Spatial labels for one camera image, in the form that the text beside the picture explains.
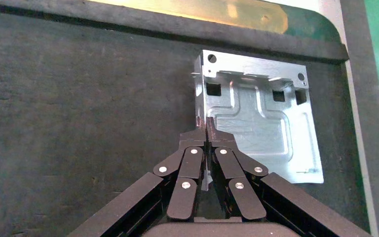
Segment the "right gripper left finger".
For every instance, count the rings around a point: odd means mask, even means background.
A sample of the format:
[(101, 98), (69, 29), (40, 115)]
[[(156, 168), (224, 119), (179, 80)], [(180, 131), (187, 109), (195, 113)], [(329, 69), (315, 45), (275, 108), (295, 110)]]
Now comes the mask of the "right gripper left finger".
[(180, 134), (176, 152), (89, 217), (69, 236), (140, 237), (164, 215), (172, 221), (191, 220), (203, 177), (206, 149), (205, 122), (197, 117), (196, 129)]

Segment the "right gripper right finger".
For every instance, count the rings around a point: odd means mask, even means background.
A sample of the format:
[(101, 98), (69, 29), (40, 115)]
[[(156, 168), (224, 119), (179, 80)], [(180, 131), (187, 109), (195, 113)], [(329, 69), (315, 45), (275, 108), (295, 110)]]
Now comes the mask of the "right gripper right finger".
[(369, 233), (238, 148), (231, 133), (207, 119), (213, 180), (228, 215), (287, 227), (300, 237), (368, 237)]

